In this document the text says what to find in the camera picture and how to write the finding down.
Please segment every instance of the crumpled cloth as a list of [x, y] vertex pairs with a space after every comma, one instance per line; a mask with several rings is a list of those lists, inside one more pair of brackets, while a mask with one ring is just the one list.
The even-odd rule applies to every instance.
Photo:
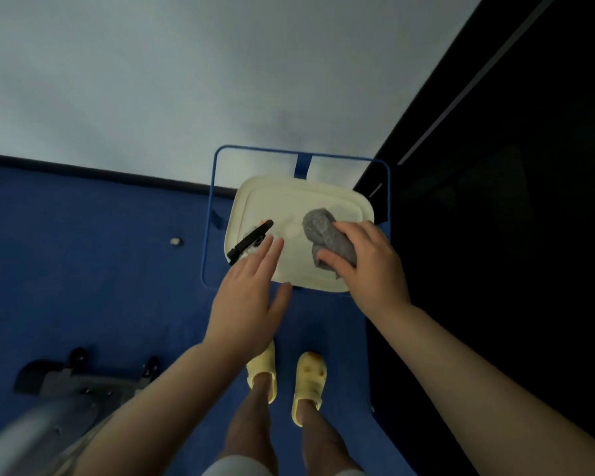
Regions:
[[316, 267], [324, 270], [332, 270], [333, 267], [317, 259], [320, 249], [328, 249], [346, 259], [353, 267], [357, 267], [357, 254], [353, 243], [334, 226], [335, 217], [326, 209], [315, 209], [310, 211], [302, 219], [302, 227], [306, 238], [313, 242], [311, 254]]

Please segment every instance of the yellow shoe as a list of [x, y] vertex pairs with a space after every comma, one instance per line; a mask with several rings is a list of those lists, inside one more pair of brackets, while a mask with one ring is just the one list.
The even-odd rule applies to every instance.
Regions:
[[322, 405], [322, 391], [326, 383], [326, 361], [315, 352], [305, 352], [297, 361], [296, 371], [296, 391], [293, 394], [293, 408], [291, 416], [293, 422], [298, 423], [298, 401], [300, 399], [310, 399], [315, 402], [315, 407], [320, 410]]
[[273, 380], [271, 382], [271, 396], [269, 397], [270, 404], [278, 394], [278, 382], [275, 373], [275, 344], [273, 340], [262, 354], [257, 355], [254, 359], [247, 362], [247, 383], [250, 388], [254, 386], [254, 377], [261, 373], [270, 373]]

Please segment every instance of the foot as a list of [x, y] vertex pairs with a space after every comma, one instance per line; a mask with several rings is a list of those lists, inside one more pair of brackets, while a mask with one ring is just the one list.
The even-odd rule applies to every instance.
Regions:
[[296, 390], [293, 395], [291, 416], [298, 426], [302, 427], [302, 414], [306, 405], [310, 404], [316, 410], [320, 410], [326, 374], [326, 362], [315, 352], [305, 352], [297, 361]]
[[259, 387], [258, 384], [262, 384], [266, 388], [268, 384], [269, 404], [272, 403], [278, 393], [277, 375], [275, 372], [275, 344], [273, 341], [271, 341], [262, 354], [254, 357], [254, 359], [247, 363], [247, 374], [247, 383], [252, 389], [254, 388], [254, 381], [256, 382], [256, 387]]

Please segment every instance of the blue metal frame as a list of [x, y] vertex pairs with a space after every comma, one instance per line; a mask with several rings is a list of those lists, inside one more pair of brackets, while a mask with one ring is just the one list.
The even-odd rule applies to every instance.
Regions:
[[[383, 160], [376, 160], [376, 159], [369, 159], [368, 157], [351, 157], [349, 155], [331, 155], [330, 153], [312, 153], [307, 151], [295, 151], [295, 150], [280, 150], [277, 148], [260, 148], [260, 147], [250, 147], [246, 145], [222, 145], [218, 148], [218, 150], [214, 153], [214, 164], [212, 167], [212, 183], [209, 186], [209, 200], [207, 201], [207, 219], [205, 223], [205, 238], [203, 240], [203, 255], [200, 262], [200, 282], [203, 284], [203, 287], [209, 289], [211, 291], [217, 291], [218, 287], [211, 287], [208, 286], [205, 282], [205, 263], [207, 260], [207, 242], [209, 240], [209, 225], [211, 222], [211, 215], [212, 215], [212, 200], [214, 199], [214, 182], [216, 180], [216, 162], [218, 160], [218, 154], [224, 150], [225, 148], [235, 148], [237, 150], [249, 150], [249, 151], [265, 151], [270, 153], [283, 153], [286, 155], [297, 155], [297, 164], [295, 169], [295, 177], [296, 178], [303, 178], [306, 179], [306, 172], [308, 171], [308, 167], [310, 165], [311, 159], [313, 157], [326, 157], [328, 159], [347, 159], [347, 160], [366, 160], [370, 163], [378, 163], [386, 167], [386, 173], [388, 174], [388, 221], [384, 222], [383, 224], [379, 224], [381, 230], [384, 231], [386, 236], [390, 238], [390, 167], [389, 165], [384, 162]], [[325, 293], [334, 296], [349, 296], [348, 293], [328, 293], [325, 291], [317, 291], [315, 289], [305, 289], [305, 288], [294, 288], [294, 290], [301, 290], [304, 292], [314, 292], [314, 293]]]

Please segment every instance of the white shorts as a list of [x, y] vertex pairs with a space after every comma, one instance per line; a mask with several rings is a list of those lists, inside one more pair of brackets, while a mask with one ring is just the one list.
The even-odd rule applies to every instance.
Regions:
[[[357, 469], [337, 473], [336, 476], [365, 476]], [[203, 473], [203, 476], [273, 476], [260, 461], [247, 456], [226, 456], [219, 459]]]

